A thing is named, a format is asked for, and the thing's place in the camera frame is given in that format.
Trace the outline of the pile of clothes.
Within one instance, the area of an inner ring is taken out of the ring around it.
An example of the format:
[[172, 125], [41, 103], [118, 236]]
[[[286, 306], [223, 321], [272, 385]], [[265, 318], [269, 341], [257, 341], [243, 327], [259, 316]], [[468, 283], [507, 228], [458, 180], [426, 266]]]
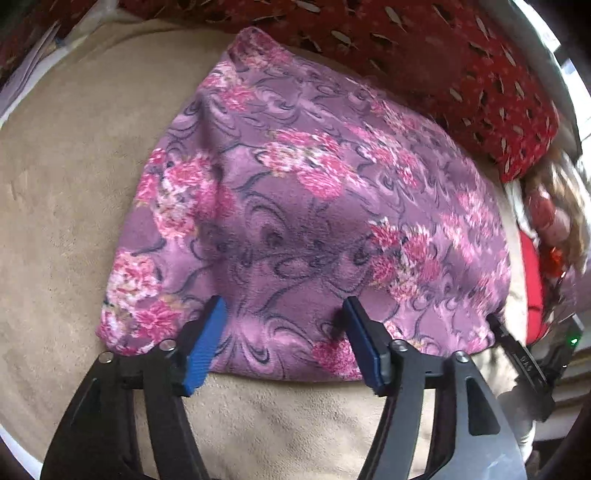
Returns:
[[590, 254], [590, 194], [567, 153], [550, 148], [504, 189], [525, 233], [540, 246], [558, 249], [566, 269], [583, 275]]

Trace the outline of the red cloth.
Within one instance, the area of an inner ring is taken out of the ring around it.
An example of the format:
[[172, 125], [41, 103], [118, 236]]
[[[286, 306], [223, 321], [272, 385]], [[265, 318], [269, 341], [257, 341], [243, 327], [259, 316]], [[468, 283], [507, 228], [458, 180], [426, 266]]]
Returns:
[[523, 231], [520, 232], [520, 242], [526, 282], [527, 298], [527, 335], [526, 344], [533, 345], [547, 332], [548, 327], [543, 323], [544, 293], [540, 273], [539, 255], [533, 240]]

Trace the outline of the red patterned pillow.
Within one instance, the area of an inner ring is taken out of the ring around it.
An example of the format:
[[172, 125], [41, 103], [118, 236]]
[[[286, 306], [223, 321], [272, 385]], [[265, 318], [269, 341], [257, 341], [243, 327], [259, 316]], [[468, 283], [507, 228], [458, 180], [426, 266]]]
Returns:
[[255, 26], [377, 78], [469, 152], [495, 161], [505, 181], [533, 167], [558, 132], [541, 74], [476, 1], [125, 1], [122, 8], [228, 33]]

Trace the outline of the beige fleece blanket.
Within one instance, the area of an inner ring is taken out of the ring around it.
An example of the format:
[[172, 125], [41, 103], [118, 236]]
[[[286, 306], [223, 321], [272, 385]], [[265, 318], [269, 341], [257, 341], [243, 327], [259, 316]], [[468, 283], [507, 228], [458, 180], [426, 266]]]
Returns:
[[[100, 304], [143, 165], [231, 35], [109, 23], [1, 129], [1, 424], [37, 460], [102, 343]], [[353, 479], [384, 402], [360, 382], [212, 374], [185, 402], [218, 479]]]

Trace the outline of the purple floral fleece garment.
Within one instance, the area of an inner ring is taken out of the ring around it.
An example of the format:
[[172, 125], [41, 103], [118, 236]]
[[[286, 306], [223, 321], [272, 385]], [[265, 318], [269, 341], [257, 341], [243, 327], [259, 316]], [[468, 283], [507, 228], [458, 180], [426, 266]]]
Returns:
[[510, 276], [494, 187], [438, 125], [248, 28], [143, 167], [97, 334], [143, 354], [218, 295], [214, 371], [353, 381], [346, 298], [424, 353], [478, 353]]

